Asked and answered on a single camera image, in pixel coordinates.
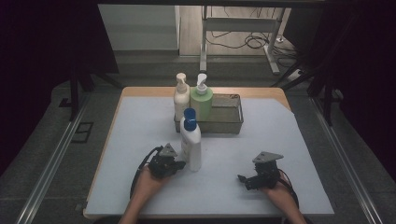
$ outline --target white bottle cap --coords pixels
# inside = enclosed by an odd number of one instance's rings
[[[198,75],[198,81],[197,81],[197,93],[200,95],[205,95],[207,86],[205,85],[207,75],[204,73],[201,73]]]
[[[186,85],[186,74],[179,73],[176,75],[177,86],[176,89],[179,93],[184,93],[187,91]]]

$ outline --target blue cap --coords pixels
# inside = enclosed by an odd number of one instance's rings
[[[187,108],[184,110],[184,129],[186,131],[194,131],[197,128],[197,120],[195,119],[195,110]]]

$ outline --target gray floor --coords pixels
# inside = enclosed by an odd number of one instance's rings
[[[185,72],[190,84],[198,71],[198,58],[175,55],[117,54],[120,74],[111,75],[126,86],[175,86],[177,72]],[[270,72],[265,58],[211,57],[208,60],[208,85],[267,87],[277,77]],[[67,148],[33,223],[92,223],[82,215],[92,179],[104,147],[120,90],[92,76],[96,88],[81,122],[93,122],[85,144],[71,143]],[[355,192],[350,187],[332,145],[318,120],[305,90],[309,82],[287,91],[304,140],[327,192],[334,216],[311,217],[315,223],[369,223]],[[70,108],[59,103],[69,97],[68,83],[53,90],[52,103],[17,159],[0,178],[0,223],[14,223],[23,208],[51,153],[68,125]],[[383,223],[396,223],[396,187],[373,152],[333,105],[333,128],[356,169],[362,184],[372,197]],[[262,220],[250,220],[260,223]]]

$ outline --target green bottle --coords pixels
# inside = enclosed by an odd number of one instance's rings
[[[190,104],[196,112],[197,121],[205,121],[212,109],[213,91],[205,84],[207,75],[199,74],[197,86],[191,90]]]

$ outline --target metal rail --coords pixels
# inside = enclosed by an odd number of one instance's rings
[[[366,187],[363,186],[361,180],[358,177],[355,169],[353,168],[352,163],[350,162],[343,146],[341,145],[338,137],[334,131],[334,129],[328,125],[325,118],[322,116],[322,108],[320,102],[317,98],[310,98],[311,103],[314,105],[316,109],[316,114],[320,121],[320,124],[325,131],[327,137],[329,138],[330,143],[332,144],[332,148],[334,149],[335,155],[337,159],[340,161],[341,167],[344,170],[346,175],[346,179],[349,182],[350,187],[352,187],[355,192],[356,197],[358,198],[359,203],[361,204],[361,208],[366,215],[368,221],[371,224],[382,224],[381,217],[379,216],[375,204],[367,192]]]
[[[81,121],[89,99],[90,95],[88,93],[82,95],[82,101],[80,105],[81,108],[78,111],[76,118],[74,119],[74,121],[70,121],[67,125],[67,128],[64,131],[64,135],[62,136],[58,146],[49,158],[49,161],[44,168],[44,171],[41,173],[41,176],[35,183],[35,187],[33,188],[29,198],[27,199],[24,207],[22,208],[16,223],[32,223],[33,218],[35,217],[35,214],[37,213],[37,210],[40,207],[40,204],[47,193],[52,178],[55,176],[55,173],[58,170],[59,165],[61,164],[64,153],[66,152],[67,147],[72,140],[73,134],[76,131],[79,122]]]

